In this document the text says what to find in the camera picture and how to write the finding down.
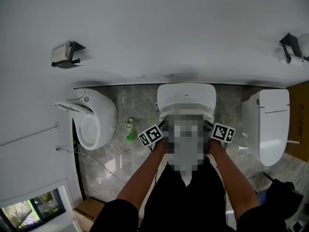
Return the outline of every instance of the toilet lid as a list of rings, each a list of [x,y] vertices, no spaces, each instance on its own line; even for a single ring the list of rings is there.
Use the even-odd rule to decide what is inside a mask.
[[[85,107],[69,103],[69,102],[64,102],[64,101],[54,101],[54,104],[56,107],[65,110],[70,113],[82,113],[82,114],[87,114],[87,115],[94,115],[94,113]]]

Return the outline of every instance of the brown cardboard box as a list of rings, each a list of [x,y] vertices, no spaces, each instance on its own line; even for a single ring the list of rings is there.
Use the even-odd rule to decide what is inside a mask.
[[[309,82],[287,88],[290,92],[290,129],[285,152],[309,162]]]
[[[84,232],[89,232],[105,202],[90,197],[73,209],[75,218]]]

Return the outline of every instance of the gray tile floor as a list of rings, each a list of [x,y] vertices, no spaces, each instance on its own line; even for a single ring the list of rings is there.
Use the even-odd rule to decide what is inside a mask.
[[[158,124],[158,113],[155,110],[156,94],[159,85],[123,86],[123,87],[97,87],[95,90],[106,95],[117,106],[117,129],[114,137],[104,147],[98,150],[87,151],[89,156],[104,164],[110,171],[124,182],[139,168],[150,153],[139,140],[128,142],[128,130],[125,122],[128,118],[136,119],[137,132],[141,132],[153,124]],[[241,134],[241,102],[247,100],[252,94],[260,91],[261,87],[214,85],[217,92],[215,121],[236,129],[233,142],[228,146],[227,152],[234,163],[244,173],[256,191],[269,187],[270,181],[263,176],[263,172],[280,181],[291,181],[296,190],[307,194],[309,190],[309,164],[284,154],[274,166],[265,167],[257,161],[246,149]],[[164,158],[158,170],[161,175],[167,159]],[[80,166],[84,190],[87,196],[93,196],[103,201],[116,198],[123,183],[108,173],[97,162],[88,157],[80,157]],[[184,182],[189,184],[190,178],[184,177]],[[150,188],[140,210],[140,217],[144,215],[144,205],[153,188]],[[229,200],[227,209],[232,210]],[[229,219],[229,225],[235,227],[235,220]]]

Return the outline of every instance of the person's left arm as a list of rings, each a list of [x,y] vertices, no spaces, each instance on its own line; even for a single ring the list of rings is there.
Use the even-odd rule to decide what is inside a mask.
[[[158,141],[153,151],[132,175],[116,199],[126,200],[139,210],[165,152],[162,140]]]

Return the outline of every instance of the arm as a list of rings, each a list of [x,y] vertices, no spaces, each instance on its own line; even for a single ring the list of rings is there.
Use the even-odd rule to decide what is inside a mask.
[[[165,149],[162,140],[160,140],[155,144],[148,158],[122,188],[116,199],[126,200],[139,210],[164,154]]]
[[[210,153],[217,163],[237,221],[246,211],[259,206],[259,200],[249,181],[236,167],[219,141],[211,140]]]

